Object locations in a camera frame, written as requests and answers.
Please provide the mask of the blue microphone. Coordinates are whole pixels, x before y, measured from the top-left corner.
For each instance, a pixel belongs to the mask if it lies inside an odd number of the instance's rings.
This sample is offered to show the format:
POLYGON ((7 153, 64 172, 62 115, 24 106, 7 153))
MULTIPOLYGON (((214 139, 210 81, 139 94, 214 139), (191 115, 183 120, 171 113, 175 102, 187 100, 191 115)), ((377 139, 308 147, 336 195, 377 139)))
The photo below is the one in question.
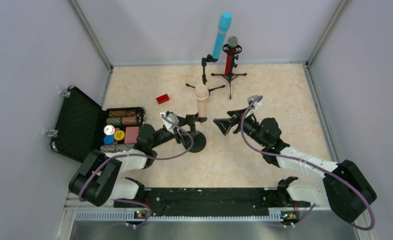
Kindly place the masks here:
POLYGON ((219 18, 216 39, 211 54, 214 62, 217 62, 219 59, 221 50, 223 49, 226 34, 232 23, 232 18, 232 14, 228 11, 223 12, 219 18))

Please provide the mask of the pink microphone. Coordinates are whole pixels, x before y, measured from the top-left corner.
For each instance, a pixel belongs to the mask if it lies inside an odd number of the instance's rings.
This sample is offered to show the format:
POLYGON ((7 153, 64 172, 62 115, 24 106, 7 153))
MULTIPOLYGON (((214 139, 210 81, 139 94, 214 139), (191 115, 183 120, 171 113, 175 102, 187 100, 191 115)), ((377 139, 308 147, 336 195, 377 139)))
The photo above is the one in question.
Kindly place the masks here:
POLYGON ((197 102, 197 113, 201 118, 207 117, 207 100, 210 95, 205 84, 198 84, 194 89, 194 97, 197 102))

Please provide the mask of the black round base clamp stand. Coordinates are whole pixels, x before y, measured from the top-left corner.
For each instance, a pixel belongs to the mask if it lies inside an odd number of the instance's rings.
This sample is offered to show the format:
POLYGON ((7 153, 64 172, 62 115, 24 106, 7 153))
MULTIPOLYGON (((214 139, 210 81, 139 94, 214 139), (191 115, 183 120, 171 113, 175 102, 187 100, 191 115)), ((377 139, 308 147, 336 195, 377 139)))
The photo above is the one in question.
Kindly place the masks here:
POLYGON ((184 147, 187 149, 191 146, 191 140, 193 140, 193 145, 190 148, 191 153, 201 152, 207 145, 207 139, 205 135, 196 130, 196 123, 204 123, 207 121, 207 117, 200 117, 198 113, 187 114, 185 116, 186 124, 189 126, 188 133, 191 137, 184 137, 184 147))

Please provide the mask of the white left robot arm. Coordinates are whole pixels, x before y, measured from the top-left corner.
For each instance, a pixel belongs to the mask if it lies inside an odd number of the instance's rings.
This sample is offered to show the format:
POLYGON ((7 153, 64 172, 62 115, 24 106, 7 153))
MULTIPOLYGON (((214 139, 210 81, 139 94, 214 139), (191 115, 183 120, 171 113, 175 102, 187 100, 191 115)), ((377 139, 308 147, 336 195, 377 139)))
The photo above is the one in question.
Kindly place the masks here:
POLYGON ((69 182, 68 189, 78 196, 79 201, 89 202, 96 207, 108 200, 134 199, 140 189, 137 182, 126 179, 118 184, 120 173, 142 170, 154 161, 161 160, 154 148, 175 140, 189 152, 195 145, 195 123, 192 116, 181 117, 173 112, 162 112, 163 127, 155 130, 150 124, 143 124, 131 150, 104 153, 97 149, 86 156, 69 182))

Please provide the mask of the black shock mount tripod stand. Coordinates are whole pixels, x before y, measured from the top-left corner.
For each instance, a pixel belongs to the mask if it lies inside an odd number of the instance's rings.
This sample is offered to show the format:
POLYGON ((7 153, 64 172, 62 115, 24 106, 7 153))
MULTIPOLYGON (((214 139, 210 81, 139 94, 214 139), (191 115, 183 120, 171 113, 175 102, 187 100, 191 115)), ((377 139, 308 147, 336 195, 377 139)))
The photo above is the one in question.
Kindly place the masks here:
POLYGON ((239 44, 227 43, 222 47, 224 53, 227 54, 224 73, 211 73, 211 76, 221 76, 228 83, 229 99, 232 99, 232 81, 240 76, 247 76, 247 73, 234 73, 233 70, 238 66, 235 61, 239 59, 242 47, 239 44))

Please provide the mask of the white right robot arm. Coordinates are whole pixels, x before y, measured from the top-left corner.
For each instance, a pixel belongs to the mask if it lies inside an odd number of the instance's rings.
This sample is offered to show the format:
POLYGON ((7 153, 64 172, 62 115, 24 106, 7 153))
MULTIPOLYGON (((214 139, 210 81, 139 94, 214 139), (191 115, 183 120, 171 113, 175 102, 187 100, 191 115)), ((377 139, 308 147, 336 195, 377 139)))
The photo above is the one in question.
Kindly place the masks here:
POLYGON ((373 213, 371 204, 377 194, 354 162, 332 162, 305 154, 281 139, 275 118, 257 122, 253 115, 243 118, 243 114, 243 110, 229 111, 229 118, 215 118, 213 122, 225 136, 235 127, 234 134, 254 140, 263 148, 260 153, 268 164, 308 179, 290 176, 280 180, 277 189, 286 200, 328 207, 348 223, 364 212, 373 213))

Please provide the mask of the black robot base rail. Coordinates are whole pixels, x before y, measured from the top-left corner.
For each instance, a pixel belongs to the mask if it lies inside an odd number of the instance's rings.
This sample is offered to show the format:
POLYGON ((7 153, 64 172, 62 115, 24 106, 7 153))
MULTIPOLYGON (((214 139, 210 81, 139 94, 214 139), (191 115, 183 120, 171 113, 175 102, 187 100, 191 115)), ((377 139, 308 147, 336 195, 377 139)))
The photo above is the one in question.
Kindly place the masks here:
POLYGON ((309 208, 284 191, 263 187, 144 187, 138 183, 135 202, 147 205, 155 217, 268 216, 272 208, 309 208))

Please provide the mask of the red glitter microphone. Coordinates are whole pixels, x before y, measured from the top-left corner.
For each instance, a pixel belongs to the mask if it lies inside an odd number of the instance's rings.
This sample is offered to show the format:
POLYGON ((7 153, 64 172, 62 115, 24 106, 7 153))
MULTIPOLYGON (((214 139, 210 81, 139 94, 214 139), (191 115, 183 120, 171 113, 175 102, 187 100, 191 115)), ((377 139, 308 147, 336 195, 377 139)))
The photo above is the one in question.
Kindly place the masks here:
POLYGON ((223 46, 223 51, 227 54, 224 72, 225 74, 229 74, 231 72, 232 57, 235 53, 238 43, 238 38, 236 36, 231 36, 228 38, 227 43, 223 46))

